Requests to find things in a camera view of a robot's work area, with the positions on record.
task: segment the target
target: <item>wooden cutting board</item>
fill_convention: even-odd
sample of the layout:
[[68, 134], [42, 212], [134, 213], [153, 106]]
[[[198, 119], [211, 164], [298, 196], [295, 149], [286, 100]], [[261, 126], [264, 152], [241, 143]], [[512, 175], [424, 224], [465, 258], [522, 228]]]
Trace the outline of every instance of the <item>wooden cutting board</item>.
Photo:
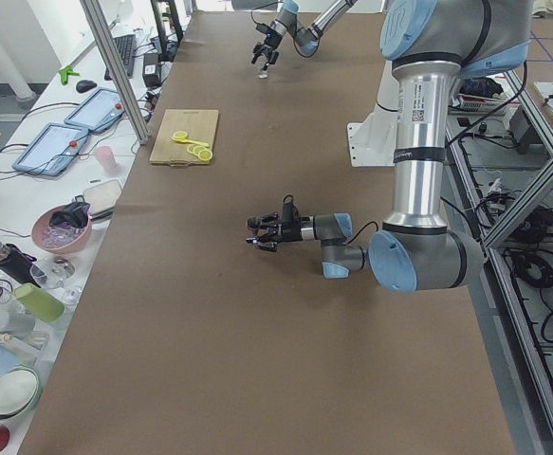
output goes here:
[[213, 109], [167, 109], [158, 129], [150, 163], [169, 166], [211, 164], [188, 153], [188, 144], [174, 142], [172, 136], [175, 131], [187, 131], [190, 139], [208, 142], [214, 159], [213, 144], [218, 118], [219, 111]]

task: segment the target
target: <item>white table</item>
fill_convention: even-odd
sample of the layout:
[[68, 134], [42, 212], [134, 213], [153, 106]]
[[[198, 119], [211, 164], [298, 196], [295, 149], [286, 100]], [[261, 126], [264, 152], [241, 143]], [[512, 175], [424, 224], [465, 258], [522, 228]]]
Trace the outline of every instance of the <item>white table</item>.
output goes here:
[[[112, 30], [112, 34], [113, 36], [127, 34], [135, 28], [136, 24], [133, 21], [117, 24]], [[152, 30], [144, 31], [143, 29], [137, 29], [138, 45], [143, 44], [143, 40], [146, 40], [151, 32]], [[91, 38], [92, 37], [85, 37], [79, 46], [79, 52], [86, 47]], [[138, 54], [148, 49], [150, 49], [149, 46], [143, 47], [138, 50]], [[141, 77], [142, 60], [142, 58], [136, 59], [134, 77], [130, 80], [137, 99], [141, 99], [147, 90]], [[168, 69], [170, 69], [170, 64], [165, 64], [165, 66], [166, 67], [163, 67], [163, 78], [164, 75], [167, 74]], [[103, 79], [105, 66], [101, 60], [99, 50], [96, 47], [88, 52], [88, 54], [75, 65], [74, 70], [81, 73], [81, 76], [70, 77], [68, 85], [61, 85], [59, 75], [55, 75], [34, 107], [44, 106], [54, 102], [82, 102], [92, 91], [84, 94], [76, 92], [76, 82], [81, 79], [93, 80], [98, 84], [98, 87], [114, 88], [112, 82]], [[63, 122], [64, 118], [72, 112], [74, 108], [75, 106], [55, 106], [32, 113], [19, 126], [10, 139], [9, 144], [30, 143], [47, 123]], [[100, 145], [110, 146], [114, 151], [114, 156], [119, 164], [118, 171], [114, 174], [107, 174], [97, 159], [92, 155], [94, 146], [99, 141], [101, 141]], [[124, 118], [116, 127], [112, 126], [101, 135], [91, 136], [83, 150], [83, 154], [88, 154], [89, 152], [91, 152], [91, 154], [76, 158], [58, 177], [18, 175], [0, 181], [0, 228], [29, 235], [34, 222], [41, 214], [56, 206], [71, 202], [74, 196], [82, 194], [86, 188], [98, 185], [101, 182], [113, 178], [118, 179], [123, 186], [131, 166], [133, 165], [133, 161], [135, 160], [137, 148], [137, 137], [131, 127], [130, 121]], [[0, 154], [0, 172], [13, 171], [11, 165], [22, 150], [23, 148], [13, 147], [6, 149]], [[0, 178], [12, 175], [14, 175], [14, 173], [0, 174]], [[76, 273], [66, 284], [68, 287], [74, 285], [84, 287], [108, 227], [109, 220], [94, 223], [90, 240], [84, 249], [79, 253], [66, 255], [76, 267]], [[36, 246], [30, 238], [19, 238], [0, 231], [0, 241], [3, 243], [16, 244], [22, 251], [38, 259], [51, 256], [50, 253]], [[0, 278], [9, 279], [1, 270]], [[17, 285], [12, 279], [10, 279], [10, 281], [14, 285]], [[49, 292], [55, 297], [60, 298], [64, 290], [56, 289]], [[46, 383], [54, 360], [59, 353], [65, 336], [65, 330], [55, 329], [55, 327], [41, 321], [36, 322], [35, 330], [47, 332], [49, 335], [49, 341], [36, 364], [36, 369], [38, 370], [42, 382]], [[5, 425], [10, 430], [9, 445], [1, 453], [15, 454], [18, 451], [32, 417], [33, 410], [0, 422], [0, 424]]]

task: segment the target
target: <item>blue joint cap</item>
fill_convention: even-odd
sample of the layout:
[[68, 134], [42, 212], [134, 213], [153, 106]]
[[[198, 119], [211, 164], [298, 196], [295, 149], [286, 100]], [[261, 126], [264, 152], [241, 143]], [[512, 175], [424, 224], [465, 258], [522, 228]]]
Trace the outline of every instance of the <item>blue joint cap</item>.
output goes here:
[[300, 52], [302, 52], [302, 54], [304, 54], [305, 56], [308, 56], [316, 52], [317, 48], [318, 48], [318, 41], [310, 41], [309, 43], [302, 45], [299, 48], [299, 50]]
[[345, 268], [343, 265], [323, 263], [323, 275], [329, 280], [334, 278], [348, 278], [350, 270]]
[[341, 233], [346, 237], [352, 237], [352, 217], [349, 213], [334, 213], [337, 224], [340, 225]]
[[383, 57], [396, 60], [417, 41], [432, 17], [437, 0], [396, 0], [388, 10], [379, 47]]
[[387, 230], [376, 232], [369, 244], [369, 264], [375, 278], [394, 292], [417, 290], [417, 275], [403, 244]]
[[493, 54], [462, 68], [462, 79], [482, 78], [514, 69], [523, 64], [529, 52], [529, 41]]
[[297, 11], [299, 11], [299, 5], [297, 5], [297, 3], [295, 3], [293, 0], [285, 0], [285, 2], [283, 3], [283, 9], [286, 9], [293, 14], [297, 14]]

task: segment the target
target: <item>computer mouse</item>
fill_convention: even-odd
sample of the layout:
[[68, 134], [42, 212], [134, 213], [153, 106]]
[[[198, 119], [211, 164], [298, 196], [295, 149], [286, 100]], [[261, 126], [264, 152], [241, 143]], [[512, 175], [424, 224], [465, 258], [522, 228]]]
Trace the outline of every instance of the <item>computer mouse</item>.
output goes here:
[[76, 84], [76, 91], [78, 93], [84, 93], [88, 90], [91, 90], [97, 86], [95, 81], [90, 81], [89, 79], [82, 79]]

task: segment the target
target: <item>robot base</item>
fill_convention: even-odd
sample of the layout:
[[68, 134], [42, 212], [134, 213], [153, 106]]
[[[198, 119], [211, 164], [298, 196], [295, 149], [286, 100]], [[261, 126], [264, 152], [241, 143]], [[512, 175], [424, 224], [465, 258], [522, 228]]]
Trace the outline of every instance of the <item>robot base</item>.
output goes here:
[[352, 166], [394, 166], [396, 113], [372, 112], [363, 123], [348, 123], [348, 149]]
[[348, 123], [348, 148], [354, 167], [394, 166], [398, 112], [379, 107], [398, 106], [398, 81], [392, 76], [392, 62], [383, 68], [378, 100], [363, 123]]

